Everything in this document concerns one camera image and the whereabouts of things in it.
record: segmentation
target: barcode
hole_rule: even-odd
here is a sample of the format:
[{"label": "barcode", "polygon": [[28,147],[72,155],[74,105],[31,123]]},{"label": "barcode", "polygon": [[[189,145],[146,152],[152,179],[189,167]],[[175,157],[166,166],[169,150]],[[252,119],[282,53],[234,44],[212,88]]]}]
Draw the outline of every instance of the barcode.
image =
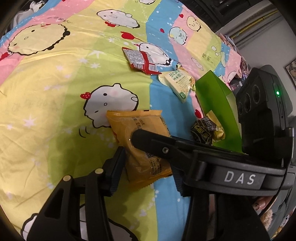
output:
[{"label": "barcode", "polygon": [[157,66],[156,65],[149,64],[149,70],[150,71],[157,71]]}]

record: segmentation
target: red heart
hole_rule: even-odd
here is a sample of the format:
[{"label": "red heart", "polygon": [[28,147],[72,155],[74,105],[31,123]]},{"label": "red heart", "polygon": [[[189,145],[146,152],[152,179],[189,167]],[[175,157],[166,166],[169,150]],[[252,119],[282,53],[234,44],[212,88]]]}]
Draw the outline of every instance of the red heart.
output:
[{"label": "red heart", "polygon": [[195,116],[196,116],[197,118],[199,118],[199,119],[202,118],[202,115],[201,115],[201,113],[200,113],[198,110],[195,110]]},{"label": "red heart", "polygon": [[80,97],[81,97],[82,99],[88,100],[88,99],[91,98],[91,93],[89,93],[89,92],[85,92],[85,94],[81,94]]}]

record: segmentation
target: wall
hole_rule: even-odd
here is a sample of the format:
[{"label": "wall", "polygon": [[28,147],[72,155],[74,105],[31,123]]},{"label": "wall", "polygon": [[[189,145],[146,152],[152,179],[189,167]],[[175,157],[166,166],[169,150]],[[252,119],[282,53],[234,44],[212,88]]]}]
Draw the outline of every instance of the wall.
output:
[{"label": "wall", "polygon": [[293,104],[292,115],[296,116],[296,89],[285,70],[296,59],[296,36],[285,20],[280,21],[241,49],[251,67],[270,64],[281,81]]}]

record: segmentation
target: blue stripe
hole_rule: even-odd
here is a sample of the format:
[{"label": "blue stripe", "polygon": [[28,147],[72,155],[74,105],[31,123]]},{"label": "blue stripe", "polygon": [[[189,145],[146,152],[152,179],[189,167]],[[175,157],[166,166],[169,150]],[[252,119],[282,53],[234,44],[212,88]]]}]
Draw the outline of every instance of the blue stripe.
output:
[{"label": "blue stripe", "polygon": [[[150,15],[146,23],[147,41],[161,47],[171,59],[178,57],[169,41],[168,33],[175,19],[182,11],[182,3],[175,0],[162,0]],[[158,67],[159,71],[170,71],[172,67]],[[172,90],[152,75],[150,85],[151,109],[162,110],[162,116],[173,136],[191,139],[190,129],[196,117],[192,108],[191,97],[181,103]],[[163,178],[154,183],[156,192],[155,206],[157,215],[158,241],[180,241],[186,223],[189,198],[181,197],[176,189],[173,177]]]}]

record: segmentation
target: bed sheet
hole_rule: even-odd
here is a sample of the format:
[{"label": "bed sheet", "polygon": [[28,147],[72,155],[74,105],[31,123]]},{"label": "bed sheet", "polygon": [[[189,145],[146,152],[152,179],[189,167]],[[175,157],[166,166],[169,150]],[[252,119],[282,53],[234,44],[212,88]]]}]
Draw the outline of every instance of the bed sheet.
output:
[{"label": "bed sheet", "polygon": [[[117,144],[107,110],[163,110],[172,135],[190,139],[201,112],[156,75],[131,71],[122,47],[147,51],[160,72],[177,63],[226,84],[240,56],[177,0],[49,0],[0,42],[0,202],[26,239],[64,175],[101,167]],[[181,240],[189,199],[172,177],[137,192],[123,174],[106,198],[115,240]],[[81,229],[85,215],[81,207]]]}]

